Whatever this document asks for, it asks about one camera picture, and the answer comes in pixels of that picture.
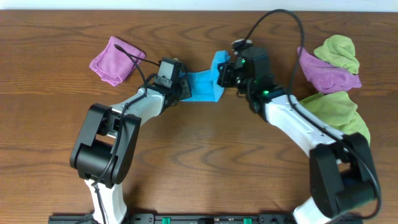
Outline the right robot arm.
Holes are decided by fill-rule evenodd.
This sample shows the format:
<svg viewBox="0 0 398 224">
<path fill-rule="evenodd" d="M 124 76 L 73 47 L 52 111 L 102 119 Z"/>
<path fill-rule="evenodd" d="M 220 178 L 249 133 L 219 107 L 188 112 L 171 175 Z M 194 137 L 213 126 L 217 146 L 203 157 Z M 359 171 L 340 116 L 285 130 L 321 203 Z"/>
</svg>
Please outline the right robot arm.
<svg viewBox="0 0 398 224">
<path fill-rule="evenodd" d="M 372 201 L 377 208 L 381 206 L 381 189 L 366 138 L 332 128 L 276 85 L 265 49 L 246 47 L 235 54 L 236 60 L 218 64 L 218 84 L 236 87 L 253 113 L 288 135 L 309 158 L 311 196 L 293 211 L 295 222 L 375 217 L 376 212 L 367 216 L 353 213 Z"/>
</svg>

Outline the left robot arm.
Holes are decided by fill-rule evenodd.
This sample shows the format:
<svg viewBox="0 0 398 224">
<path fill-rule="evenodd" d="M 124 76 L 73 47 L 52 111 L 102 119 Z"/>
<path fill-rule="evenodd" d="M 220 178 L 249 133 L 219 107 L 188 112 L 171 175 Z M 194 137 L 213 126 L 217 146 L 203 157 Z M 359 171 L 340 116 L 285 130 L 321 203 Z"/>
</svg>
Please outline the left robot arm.
<svg viewBox="0 0 398 224">
<path fill-rule="evenodd" d="M 70 156 L 70 166 L 89 187 L 94 212 L 84 223 L 122 223 L 127 206 L 122 182 L 132 164 L 141 126 L 191 97 L 184 63 L 163 58 L 159 71 L 118 104 L 90 106 Z"/>
</svg>

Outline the blue cloth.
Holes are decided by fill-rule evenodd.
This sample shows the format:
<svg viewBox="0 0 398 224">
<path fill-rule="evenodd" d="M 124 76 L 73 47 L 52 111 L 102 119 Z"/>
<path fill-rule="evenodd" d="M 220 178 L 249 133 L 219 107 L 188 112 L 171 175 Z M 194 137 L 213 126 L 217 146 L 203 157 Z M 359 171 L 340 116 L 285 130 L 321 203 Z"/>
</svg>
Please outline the blue cloth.
<svg viewBox="0 0 398 224">
<path fill-rule="evenodd" d="M 188 72 L 188 82 L 191 86 L 192 96 L 183 101 L 186 102 L 218 102 L 224 88 L 219 86 L 220 72 L 218 65 L 227 62 L 231 57 L 228 51 L 217 51 L 213 57 L 209 70 L 201 72 Z"/>
</svg>

